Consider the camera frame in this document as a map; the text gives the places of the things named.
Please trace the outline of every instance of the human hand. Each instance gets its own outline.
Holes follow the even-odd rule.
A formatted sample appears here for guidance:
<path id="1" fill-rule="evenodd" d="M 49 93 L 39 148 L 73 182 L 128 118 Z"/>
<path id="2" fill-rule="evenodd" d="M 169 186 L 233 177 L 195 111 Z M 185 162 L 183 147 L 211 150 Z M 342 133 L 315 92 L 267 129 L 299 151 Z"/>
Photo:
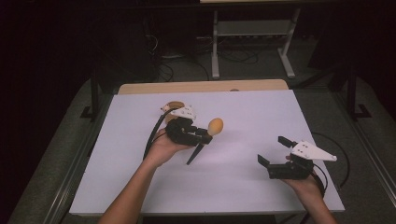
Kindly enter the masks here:
<path id="1" fill-rule="evenodd" d="M 180 145 L 172 142 L 166 134 L 165 129 L 159 130 L 154 136 L 154 142 L 148 152 L 147 157 L 143 160 L 144 163 L 157 168 L 169 161 L 176 152 L 191 148 L 191 146 Z"/>
<path id="2" fill-rule="evenodd" d="M 282 181 L 294 190 L 304 207 L 323 201 L 318 183 L 312 175 L 306 179 L 282 179 Z"/>

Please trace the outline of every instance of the white table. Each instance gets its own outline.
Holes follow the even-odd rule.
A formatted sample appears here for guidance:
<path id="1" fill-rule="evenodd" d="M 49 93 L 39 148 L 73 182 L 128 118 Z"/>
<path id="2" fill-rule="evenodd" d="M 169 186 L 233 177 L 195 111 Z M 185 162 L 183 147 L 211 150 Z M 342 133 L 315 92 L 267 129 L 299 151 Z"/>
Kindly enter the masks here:
<path id="1" fill-rule="evenodd" d="M 222 118 L 224 129 L 191 165 L 186 162 L 193 148 L 177 153 L 157 170 L 142 215 L 304 211 L 291 188 L 269 179 L 266 169 L 257 163 L 257 154 L 273 164 L 286 162 L 290 149 L 277 142 L 280 135 L 314 143 L 293 91 L 282 90 L 114 96 L 70 213 L 105 212 L 142 161 L 149 134 L 162 114 L 160 107 L 175 100 L 195 109 L 193 125 L 207 128 L 210 120 Z M 332 211 L 344 211 L 324 163 L 315 163 L 329 179 L 325 203 Z"/>

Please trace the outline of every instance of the wrist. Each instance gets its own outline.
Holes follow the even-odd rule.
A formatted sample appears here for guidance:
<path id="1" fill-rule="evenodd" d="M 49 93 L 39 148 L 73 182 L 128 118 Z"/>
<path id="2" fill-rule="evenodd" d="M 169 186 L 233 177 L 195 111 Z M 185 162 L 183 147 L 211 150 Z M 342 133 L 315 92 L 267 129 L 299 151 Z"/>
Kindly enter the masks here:
<path id="1" fill-rule="evenodd" d="M 142 163 L 140 163 L 139 168 L 148 170 L 148 171 L 155 171 L 159 166 L 156 165 L 154 162 L 151 162 L 148 160 L 148 158 L 145 158 Z"/>

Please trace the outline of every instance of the dark background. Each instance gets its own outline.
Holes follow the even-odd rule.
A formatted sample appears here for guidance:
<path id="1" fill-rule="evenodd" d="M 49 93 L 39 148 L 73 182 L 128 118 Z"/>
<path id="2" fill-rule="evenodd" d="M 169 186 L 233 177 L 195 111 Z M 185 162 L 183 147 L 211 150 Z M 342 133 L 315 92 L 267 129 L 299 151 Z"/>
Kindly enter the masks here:
<path id="1" fill-rule="evenodd" d="M 88 5 L 77 1 L 0 4 L 0 222 L 4 223 L 92 70 L 98 71 L 101 87 L 107 92 L 124 82 L 151 81 L 156 70 L 146 49 L 143 14 L 77 10 Z M 340 59 L 350 59 L 358 75 L 396 118 L 393 9 L 390 1 L 304 7 L 295 38 L 319 38 L 312 67 L 326 69 Z M 207 15 L 156 12 L 146 28 L 168 39 L 169 45 L 188 51 L 194 36 L 206 34 L 207 27 L 209 31 L 212 27 L 211 18 L 202 19 L 206 17 L 200 13 Z"/>

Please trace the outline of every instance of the black cable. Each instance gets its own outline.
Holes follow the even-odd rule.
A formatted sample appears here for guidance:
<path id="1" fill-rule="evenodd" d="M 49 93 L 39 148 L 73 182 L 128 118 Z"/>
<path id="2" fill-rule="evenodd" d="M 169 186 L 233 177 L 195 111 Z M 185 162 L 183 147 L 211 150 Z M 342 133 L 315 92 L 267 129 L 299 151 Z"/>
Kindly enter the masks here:
<path id="1" fill-rule="evenodd" d="M 327 187 L 329 185 L 329 180 L 327 179 L 327 176 L 324 174 L 323 170 L 320 167 L 318 167 L 316 164 L 314 164 L 314 166 L 316 166 L 323 173 L 324 179 L 326 180 L 326 185 L 324 186 L 324 191 L 326 191 L 326 189 L 327 189 Z"/>
<path id="2" fill-rule="evenodd" d="M 195 63 L 195 64 L 199 65 L 200 67 L 202 67 L 204 69 L 205 74 L 206 74 L 206 80 L 207 81 L 210 80 L 210 76 L 207 73 L 206 68 L 203 65 L 201 65 L 200 63 L 198 63 L 198 62 L 188 61 L 188 60 L 176 60 L 176 61 L 171 61 L 171 62 L 166 62 L 166 63 Z"/>
<path id="3" fill-rule="evenodd" d="M 270 41 L 267 43 L 267 45 L 266 45 L 263 49 L 259 50 L 258 52 L 254 52 L 253 50 L 249 50 L 249 49 L 247 48 L 247 46 L 246 46 L 244 43 L 240 43 L 239 45 L 244 49 L 244 50 L 241 50 L 241 51 L 244 52 L 244 53 L 246 53 L 246 55 L 247 55 L 247 57 L 246 57 L 245 59 L 238 59 L 238 58 L 234 57 L 232 54 L 229 54 L 229 56 L 232 57 L 232 58 L 226 57 L 226 56 L 224 56 L 225 53 L 224 53 L 223 51 L 221 51 L 221 50 L 219 50 L 218 55 L 219 55 L 221 58 L 223 58 L 223 59 L 225 59 L 225 60 L 228 60 L 228 61 L 231 61 L 231 62 L 235 62 L 235 63 L 245 63 L 245 64 L 254 64 L 254 63 L 257 63 L 257 62 L 259 61 L 259 55 L 260 55 L 260 53 L 262 53 L 263 50 L 268 49 L 268 48 L 269 48 L 272 44 L 274 44 L 278 39 L 281 39 L 281 38 L 278 37 L 278 38 L 274 38 L 273 40 L 270 40 Z M 247 62 L 247 61 L 250 60 L 251 58 L 255 58 L 255 61 L 254 61 L 254 62 Z"/>
<path id="4" fill-rule="evenodd" d="M 152 140 L 152 142 L 157 141 L 157 139 L 158 139 L 159 137 L 163 136 L 164 134 L 166 134 L 166 132 L 165 132 L 165 133 L 162 133 L 162 134 L 160 134 L 160 135 L 158 135 L 156 138 L 154 138 L 154 139 Z"/>
<path id="5" fill-rule="evenodd" d="M 145 149 L 145 153 L 143 155 L 143 159 L 146 158 L 146 156 L 149 153 L 149 149 L 151 148 L 152 142 L 153 142 L 153 138 L 155 133 L 158 132 L 158 129 L 160 128 L 161 124 L 163 123 L 163 120 L 165 119 L 166 115 L 168 115 L 170 112 L 172 112 L 173 110 L 176 110 L 177 108 L 170 108 L 168 111 L 166 111 L 165 113 L 163 113 L 160 118 L 158 119 L 157 123 L 155 124 L 154 128 L 151 131 L 151 135 L 148 138 L 148 142 L 146 143 L 146 149 Z"/>
<path id="6" fill-rule="evenodd" d="M 322 136 L 322 137 L 332 141 L 333 143 L 335 143 L 340 148 L 340 150 L 344 154 L 344 156 L 346 158 L 346 176 L 345 176 L 344 180 L 341 182 L 341 184 L 339 186 L 339 189 L 341 189 L 345 185 L 347 180 L 349 179 L 349 173 L 350 173 L 350 161 L 349 161 L 349 157 L 348 157 L 346 151 L 336 141 L 331 139 L 329 136 L 327 136 L 325 134 L 322 134 L 322 133 L 315 133 L 315 132 L 312 132 L 312 134 L 316 134 L 316 135 Z"/>
<path id="7" fill-rule="evenodd" d="M 170 70 L 170 73 L 167 73 L 167 72 L 163 71 L 163 70 L 161 69 L 161 66 L 167 67 L 167 68 Z M 174 72 L 174 70 L 172 69 L 171 66 L 162 63 L 162 64 L 160 64 L 160 65 L 158 66 L 158 69 L 159 69 L 162 73 L 164 73 L 164 74 L 166 74 L 166 75 L 169 76 L 169 78 L 165 78 L 165 77 L 163 77 L 163 76 L 161 75 L 161 73 L 160 73 L 160 77 L 163 78 L 163 80 L 164 80 L 165 82 L 169 82 L 169 81 L 171 81 L 171 80 L 174 80 L 174 73 L 175 73 L 175 72 Z"/>

